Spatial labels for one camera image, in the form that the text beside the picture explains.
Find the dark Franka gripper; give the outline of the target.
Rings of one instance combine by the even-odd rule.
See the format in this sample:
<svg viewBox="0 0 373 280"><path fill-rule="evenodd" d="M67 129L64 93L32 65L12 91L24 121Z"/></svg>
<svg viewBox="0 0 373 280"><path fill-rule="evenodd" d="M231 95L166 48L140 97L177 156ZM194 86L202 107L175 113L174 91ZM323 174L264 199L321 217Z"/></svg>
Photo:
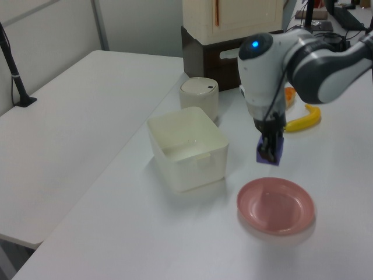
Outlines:
<svg viewBox="0 0 373 280"><path fill-rule="evenodd" d="M286 101L284 90L280 90L273 96L264 95L259 98L246 92L243 86L240 86L240 92L244 96L248 112L254 120L255 127L262 135L269 138L269 160L277 162L277 146L279 135L283 132L286 124ZM266 140L261 136L258 142L258 158L268 158L268 147Z"/></svg>

